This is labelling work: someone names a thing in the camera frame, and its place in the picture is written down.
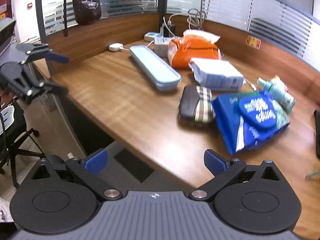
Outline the blue wet wipes pack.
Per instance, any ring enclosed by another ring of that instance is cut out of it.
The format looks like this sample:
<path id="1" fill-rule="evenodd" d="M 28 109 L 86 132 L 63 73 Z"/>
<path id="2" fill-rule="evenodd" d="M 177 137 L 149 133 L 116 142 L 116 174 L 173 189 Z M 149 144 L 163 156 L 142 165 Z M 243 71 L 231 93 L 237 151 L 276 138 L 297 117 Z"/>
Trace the blue wet wipes pack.
<path id="1" fill-rule="evenodd" d="M 263 90 L 221 94 L 212 106 L 230 155 L 260 147 L 290 124 L 281 105 Z"/>

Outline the black floor lamp pole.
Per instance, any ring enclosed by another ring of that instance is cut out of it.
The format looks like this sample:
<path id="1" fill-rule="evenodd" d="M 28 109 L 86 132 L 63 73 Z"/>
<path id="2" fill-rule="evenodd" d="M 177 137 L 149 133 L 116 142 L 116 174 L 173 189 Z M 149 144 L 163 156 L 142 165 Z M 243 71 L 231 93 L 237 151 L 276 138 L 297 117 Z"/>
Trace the black floor lamp pole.
<path id="1" fill-rule="evenodd" d="M 67 0 L 63 0 L 63 23 L 64 23 L 64 36 L 68 36 L 67 26 Z"/>

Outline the black office chair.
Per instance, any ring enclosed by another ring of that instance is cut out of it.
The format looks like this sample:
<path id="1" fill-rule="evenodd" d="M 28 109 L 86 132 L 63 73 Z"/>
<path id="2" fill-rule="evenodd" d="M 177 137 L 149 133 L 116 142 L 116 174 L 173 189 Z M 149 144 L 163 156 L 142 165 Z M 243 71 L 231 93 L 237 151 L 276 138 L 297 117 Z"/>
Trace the black office chair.
<path id="1" fill-rule="evenodd" d="M 21 149 L 20 146 L 32 135 L 38 137 L 39 131 L 27 129 L 24 111 L 17 102 L 13 102 L 1 111 L 1 174 L 5 174 L 4 165 L 10 165 L 12 183 L 15 188 L 19 187 L 16 172 L 16 157 L 18 155 L 45 158 L 43 150 L 33 152 Z"/>

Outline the dark plant pot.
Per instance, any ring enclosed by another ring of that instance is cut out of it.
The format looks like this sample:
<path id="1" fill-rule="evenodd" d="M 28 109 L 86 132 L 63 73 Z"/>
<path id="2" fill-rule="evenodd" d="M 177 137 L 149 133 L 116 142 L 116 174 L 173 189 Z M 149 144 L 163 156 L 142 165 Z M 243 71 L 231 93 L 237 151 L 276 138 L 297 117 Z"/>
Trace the dark plant pot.
<path id="1" fill-rule="evenodd" d="M 72 3 L 78 25 L 90 25 L 100 20 L 100 0 L 73 0 Z"/>

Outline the white power adapter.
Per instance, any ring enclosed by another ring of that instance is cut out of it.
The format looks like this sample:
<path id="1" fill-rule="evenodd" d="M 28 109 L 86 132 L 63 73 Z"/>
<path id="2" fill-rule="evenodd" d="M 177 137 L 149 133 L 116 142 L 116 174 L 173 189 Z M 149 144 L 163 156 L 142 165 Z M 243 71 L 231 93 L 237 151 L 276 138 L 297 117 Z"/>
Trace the white power adapter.
<path id="1" fill-rule="evenodd" d="M 111 52 L 117 52 L 124 50 L 124 45 L 122 43 L 113 43 L 108 46 L 108 50 Z"/>

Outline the brown plaid pouch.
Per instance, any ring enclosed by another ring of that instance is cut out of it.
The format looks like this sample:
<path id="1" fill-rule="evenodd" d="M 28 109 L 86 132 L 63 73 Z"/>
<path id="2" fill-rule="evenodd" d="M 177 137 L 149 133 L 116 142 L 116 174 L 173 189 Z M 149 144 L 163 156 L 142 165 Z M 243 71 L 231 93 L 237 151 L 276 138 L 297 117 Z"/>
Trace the brown plaid pouch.
<path id="1" fill-rule="evenodd" d="M 215 119 L 212 91 L 203 86 L 185 86 L 178 107 L 181 122 L 193 126 L 207 126 Z"/>

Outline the teal spray bottle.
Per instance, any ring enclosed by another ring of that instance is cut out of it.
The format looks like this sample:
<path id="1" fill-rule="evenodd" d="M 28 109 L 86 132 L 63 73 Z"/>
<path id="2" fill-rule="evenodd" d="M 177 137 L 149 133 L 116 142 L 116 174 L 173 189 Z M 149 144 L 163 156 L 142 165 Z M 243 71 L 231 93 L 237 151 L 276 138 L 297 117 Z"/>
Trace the teal spray bottle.
<path id="1" fill-rule="evenodd" d="M 257 79 L 257 84 L 260 85 L 264 91 L 272 95 L 274 100 L 276 100 L 287 113 L 292 111 L 296 100 L 286 91 L 285 86 L 281 81 L 277 79 L 265 81 L 259 77 Z"/>

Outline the white paper package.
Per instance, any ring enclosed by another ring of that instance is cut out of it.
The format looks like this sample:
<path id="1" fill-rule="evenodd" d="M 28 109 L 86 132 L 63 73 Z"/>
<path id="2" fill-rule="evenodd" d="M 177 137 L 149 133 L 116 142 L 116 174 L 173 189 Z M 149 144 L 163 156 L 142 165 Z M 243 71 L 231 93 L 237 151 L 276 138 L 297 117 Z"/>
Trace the white paper package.
<path id="1" fill-rule="evenodd" d="M 229 61 L 193 57 L 188 65 L 195 81 L 213 91 L 237 92 L 245 83 L 243 74 Z"/>

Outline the white small box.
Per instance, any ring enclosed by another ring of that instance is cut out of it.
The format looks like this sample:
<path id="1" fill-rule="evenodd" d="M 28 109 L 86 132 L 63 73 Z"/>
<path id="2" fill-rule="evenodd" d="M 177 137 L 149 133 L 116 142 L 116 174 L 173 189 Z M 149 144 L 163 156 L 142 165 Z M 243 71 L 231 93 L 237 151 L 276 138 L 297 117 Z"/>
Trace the white small box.
<path id="1" fill-rule="evenodd" d="M 154 38 L 154 49 L 153 51 L 159 56 L 159 57 L 167 57 L 168 51 L 170 53 L 176 52 L 176 47 L 170 47 L 169 43 L 172 40 L 170 37 L 155 37 Z"/>

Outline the light blue long case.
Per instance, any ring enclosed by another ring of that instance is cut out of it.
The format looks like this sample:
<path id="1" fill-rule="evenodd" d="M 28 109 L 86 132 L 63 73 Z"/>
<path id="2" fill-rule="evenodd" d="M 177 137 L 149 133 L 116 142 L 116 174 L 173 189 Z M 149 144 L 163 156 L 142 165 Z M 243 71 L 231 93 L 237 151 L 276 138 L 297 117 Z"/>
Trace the light blue long case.
<path id="1" fill-rule="evenodd" d="M 180 74 L 146 46 L 132 46 L 132 58 L 161 92 L 175 90 L 181 81 Z"/>

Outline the orange plastic bag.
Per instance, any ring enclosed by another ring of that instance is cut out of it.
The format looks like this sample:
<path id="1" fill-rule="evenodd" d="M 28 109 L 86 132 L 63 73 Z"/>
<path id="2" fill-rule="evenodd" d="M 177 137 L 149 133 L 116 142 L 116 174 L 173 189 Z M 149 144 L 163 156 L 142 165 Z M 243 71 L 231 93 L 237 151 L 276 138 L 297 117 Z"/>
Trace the orange plastic bag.
<path id="1" fill-rule="evenodd" d="M 216 42 L 220 36 L 207 31 L 188 29 L 182 37 L 172 38 L 168 44 L 167 57 L 172 68 L 188 68 L 192 58 L 220 60 Z"/>

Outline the red yellow sticker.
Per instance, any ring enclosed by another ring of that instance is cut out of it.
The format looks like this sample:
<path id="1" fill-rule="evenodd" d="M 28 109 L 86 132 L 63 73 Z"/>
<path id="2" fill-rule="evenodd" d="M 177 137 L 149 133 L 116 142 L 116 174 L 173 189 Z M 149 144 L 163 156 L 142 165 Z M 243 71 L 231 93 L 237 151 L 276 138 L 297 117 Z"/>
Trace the red yellow sticker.
<path id="1" fill-rule="evenodd" d="M 246 45 L 259 50 L 261 45 L 261 39 L 248 35 L 246 38 Z"/>

